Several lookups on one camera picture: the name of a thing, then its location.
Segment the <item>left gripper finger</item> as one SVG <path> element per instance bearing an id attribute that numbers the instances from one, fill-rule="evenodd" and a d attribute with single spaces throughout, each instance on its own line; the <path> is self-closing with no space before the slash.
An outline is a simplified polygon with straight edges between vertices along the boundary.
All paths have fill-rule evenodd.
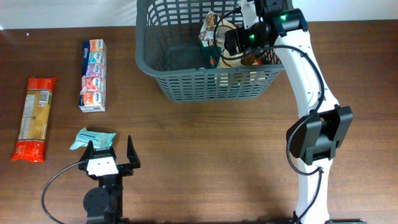
<path id="1" fill-rule="evenodd" d="M 128 139 L 127 139 L 127 158 L 131 165 L 139 165 L 140 164 L 139 157 L 134 149 L 132 137 L 130 135 L 128 136 Z"/>
<path id="2" fill-rule="evenodd" d="M 81 161 L 90 160 L 93 157 L 93 153 L 94 153 L 93 142 L 89 141 L 83 155 L 81 156 Z"/>

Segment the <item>beige rice bag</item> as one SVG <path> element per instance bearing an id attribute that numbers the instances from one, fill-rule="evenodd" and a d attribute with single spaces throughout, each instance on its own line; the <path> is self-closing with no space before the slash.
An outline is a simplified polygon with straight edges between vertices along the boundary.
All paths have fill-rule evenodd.
<path id="1" fill-rule="evenodd" d="M 210 68 L 234 68 L 234 67 L 244 67 L 250 65 L 262 65 L 263 56 L 256 57 L 256 55 L 252 54 L 249 57 L 241 58 L 237 60 L 225 60 L 220 57 L 218 52 L 224 57 L 231 57 L 229 52 L 221 47 L 218 47 L 218 50 L 215 49 L 214 46 L 208 48 L 210 52 L 210 59 L 208 65 Z"/>

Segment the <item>beige snack bag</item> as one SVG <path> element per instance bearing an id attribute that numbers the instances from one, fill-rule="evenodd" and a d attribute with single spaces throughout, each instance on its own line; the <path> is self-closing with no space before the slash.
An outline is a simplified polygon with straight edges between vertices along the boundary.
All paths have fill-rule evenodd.
<path id="1" fill-rule="evenodd" d="M 229 30 L 236 29 L 232 23 L 223 19 L 217 29 L 215 29 L 217 22 L 220 20 L 220 16 L 213 11 L 209 11 L 206 15 L 205 21 L 200 29 L 198 36 L 202 47 L 209 47 L 216 42 L 218 47 L 224 48 L 225 33 Z"/>

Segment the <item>green cocoa bag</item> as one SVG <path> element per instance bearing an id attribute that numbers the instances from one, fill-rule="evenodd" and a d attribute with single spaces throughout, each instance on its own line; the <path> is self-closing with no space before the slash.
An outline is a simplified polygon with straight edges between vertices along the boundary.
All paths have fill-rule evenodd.
<path id="1" fill-rule="evenodd" d="M 269 65 L 271 61 L 265 55 L 252 54 L 248 57 L 237 60 L 225 60 L 220 57 L 213 46 L 207 42 L 200 42 L 200 50 L 208 68 L 234 68 L 249 65 Z"/>

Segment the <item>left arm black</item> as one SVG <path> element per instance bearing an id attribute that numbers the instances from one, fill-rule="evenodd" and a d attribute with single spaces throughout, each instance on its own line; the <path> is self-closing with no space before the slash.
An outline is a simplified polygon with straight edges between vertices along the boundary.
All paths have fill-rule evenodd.
<path id="1" fill-rule="evenodd" d="M 123 178 L 133 175 L 133 170 L 141 167 L 134 149 L 132 138 L 127 139 L 128 163 L 117 164 L 112 147 L 95 149 L 90 141 L 80 158 L 78 168 L 98 182 L 89 190 L 83 207 L 87 212 L 87 223 L 130 223 L 123 217 Z"/>

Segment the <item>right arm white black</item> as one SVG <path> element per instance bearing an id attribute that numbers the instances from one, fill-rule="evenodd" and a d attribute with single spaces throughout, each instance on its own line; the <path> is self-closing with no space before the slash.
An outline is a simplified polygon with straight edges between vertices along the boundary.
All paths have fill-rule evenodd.
<path id="1" fill-rule="evenodd" d="M 313 53 L 303 12 L 288 1 L 241 1 L 233 13 L 243 25 L 225 33 L 228 60 L 273 50 L 293 89 L 298 121 L 286 133 L 286 156 L 298 174 L 298 202 L 291 223 L 330 223 L 328 176 L 336 150 L 353 121 L 340 106 Z"/>

